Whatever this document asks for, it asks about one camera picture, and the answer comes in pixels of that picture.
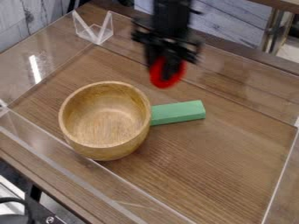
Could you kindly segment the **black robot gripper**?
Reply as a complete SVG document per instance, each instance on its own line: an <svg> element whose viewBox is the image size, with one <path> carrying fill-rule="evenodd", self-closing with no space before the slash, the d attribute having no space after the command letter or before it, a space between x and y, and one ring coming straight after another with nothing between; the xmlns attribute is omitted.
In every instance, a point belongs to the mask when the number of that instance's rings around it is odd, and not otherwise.
<svg viewBox="0 0 299 224"><path fill-rule="evenodd" d="M163 56L163 81L175 81L183 75L183 61L199 61L203 40L189 28L191 11L156 12L132 19L132 40L144 45L147 67Z"/></svg>

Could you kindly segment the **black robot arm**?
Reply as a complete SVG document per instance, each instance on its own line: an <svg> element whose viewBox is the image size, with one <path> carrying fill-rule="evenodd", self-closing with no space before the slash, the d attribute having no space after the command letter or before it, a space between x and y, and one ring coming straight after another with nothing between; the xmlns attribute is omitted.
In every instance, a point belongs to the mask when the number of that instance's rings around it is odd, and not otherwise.
<svg viewBox="0 0 299 224"><path fill-rule="evenodd" d="M187 63L199 61L203 41L192 37L192 0L153 0L153 14L132 20L132 40L144 45L149 81L168 88L183 78Z"/></svg>

